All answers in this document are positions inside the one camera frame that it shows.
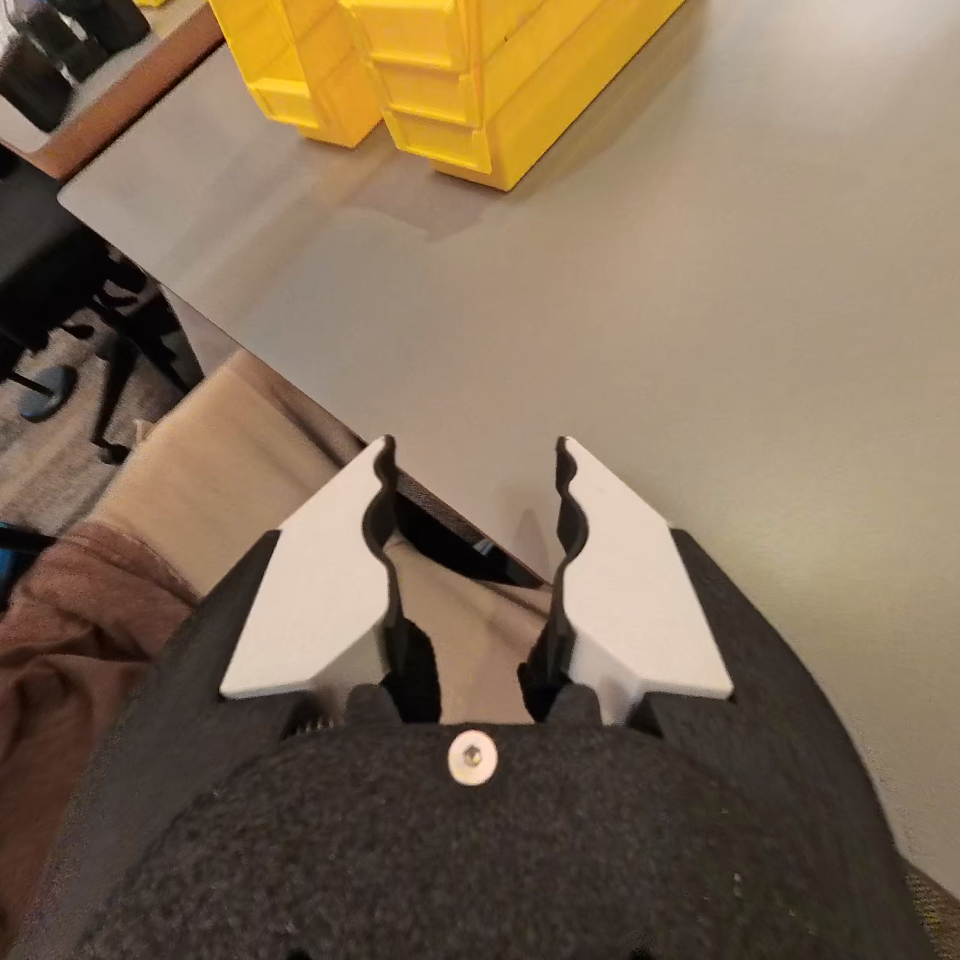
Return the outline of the grey desk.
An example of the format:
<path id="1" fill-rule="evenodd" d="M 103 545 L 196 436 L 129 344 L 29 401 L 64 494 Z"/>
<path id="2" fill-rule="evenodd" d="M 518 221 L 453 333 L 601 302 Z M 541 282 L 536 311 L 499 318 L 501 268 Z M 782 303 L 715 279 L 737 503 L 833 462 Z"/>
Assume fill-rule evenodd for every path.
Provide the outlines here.
<path id="1" fill-rule="evenodd" d="M 547 578 L 570 435 L 792 644 L 958 894 L 958 2 L 687 2 L 509 193 L 221 48 L 60 194 Z"/>

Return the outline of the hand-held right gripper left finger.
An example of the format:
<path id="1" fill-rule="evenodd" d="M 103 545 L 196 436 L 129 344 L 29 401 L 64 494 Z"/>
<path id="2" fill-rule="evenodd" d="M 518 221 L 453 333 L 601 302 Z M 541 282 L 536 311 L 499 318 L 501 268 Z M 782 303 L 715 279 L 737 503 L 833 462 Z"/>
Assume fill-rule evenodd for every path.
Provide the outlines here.
<path id="1" fill-rule="evenodd" d="M 351 693 L 385 687 L 402 720 L 439 721 L 429 637 L 402 608 L 386 546 L 397 529 L 391 436 L 372 441 L 281 523 L 220 695 L 304 694 L 340 724 Z"/>

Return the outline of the round blue floor base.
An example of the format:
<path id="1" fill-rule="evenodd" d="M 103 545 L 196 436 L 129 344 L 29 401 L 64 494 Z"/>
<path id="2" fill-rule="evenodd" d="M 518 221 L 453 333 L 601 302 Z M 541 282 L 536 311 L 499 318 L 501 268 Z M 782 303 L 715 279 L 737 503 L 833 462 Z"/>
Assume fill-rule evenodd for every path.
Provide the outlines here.
<path id="1" fill-rule="evenodd" d="M 17 404 L 19 416 L 31 424 L 40 424 L 54 417 L 69 401 L 78 373 L 74 366 L 59 365 L 30 376 L 12 373 L 10 379 L 25 390 Z"/>

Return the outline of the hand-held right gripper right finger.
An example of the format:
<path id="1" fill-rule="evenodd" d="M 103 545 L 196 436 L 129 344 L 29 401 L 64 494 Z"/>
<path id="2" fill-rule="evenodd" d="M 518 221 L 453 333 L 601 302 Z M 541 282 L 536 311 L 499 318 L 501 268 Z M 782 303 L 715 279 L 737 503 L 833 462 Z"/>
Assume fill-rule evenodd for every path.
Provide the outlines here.
<path id="1" fill-rule="evenodd" d="M 592 690 L 606 725 L 649 694 L 728 701 L 735 685 L 668 522 L 570 436 L 556 443 L 562 557 L 544 626 L 519 665 L 546 721 L 562 690 Z"/>

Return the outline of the person's brown sweater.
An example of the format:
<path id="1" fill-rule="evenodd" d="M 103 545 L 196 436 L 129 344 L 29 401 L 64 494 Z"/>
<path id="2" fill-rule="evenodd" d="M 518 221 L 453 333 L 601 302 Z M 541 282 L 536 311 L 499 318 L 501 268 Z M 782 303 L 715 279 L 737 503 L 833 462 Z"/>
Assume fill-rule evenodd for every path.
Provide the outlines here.
<path id="1" fill-rule="evenodd" d="M 131 534 L 81 522 L 40 553 L 1 629 L 1 935 L 34 906 L 92 752 L 199 594 Z"/>

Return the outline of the person's beige trousers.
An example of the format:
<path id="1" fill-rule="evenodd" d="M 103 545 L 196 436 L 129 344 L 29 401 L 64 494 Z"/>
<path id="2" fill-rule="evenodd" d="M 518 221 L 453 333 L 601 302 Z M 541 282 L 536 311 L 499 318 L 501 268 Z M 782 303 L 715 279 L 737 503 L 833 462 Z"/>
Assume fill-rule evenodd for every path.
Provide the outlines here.
<path id="1" fill-rule="evenodd" d="M 204 598 L 265 532 L 362 450 L 341 421 L 239 350 L 147 432 L 89 516 L 141 542 Z M 518 667 L 549 589 L 411 478 L 387 545 L 403 610 L 434 646 L 446 724 L 528 724 Z"/>

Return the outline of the black office chair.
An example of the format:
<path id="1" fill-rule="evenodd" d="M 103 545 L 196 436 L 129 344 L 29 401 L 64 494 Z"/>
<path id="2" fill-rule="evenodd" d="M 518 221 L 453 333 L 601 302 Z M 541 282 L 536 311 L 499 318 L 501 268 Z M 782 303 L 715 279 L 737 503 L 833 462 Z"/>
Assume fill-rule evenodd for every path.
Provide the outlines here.
<path id="1" fill-rule="evenodd" d="M 25 390 L 11 374 L 37 355 L 60 330 L 86 341 L 92 325 L 74 321 L 88 311 L 106 327 L 96 355 L 105 365 L 100 405 L 90 443 L 102 462 L 118 466 L 130 448 L 107 437 L 114 413 L 139 358 L 186 394 L 192 388 L 182 373 L 184 347 L 172 337 L 182 333 L 179 319 L 160 289 L 132 261 L 60 204 L 57 181 L 2 148 L 1 174 L 1 379 Z"/>

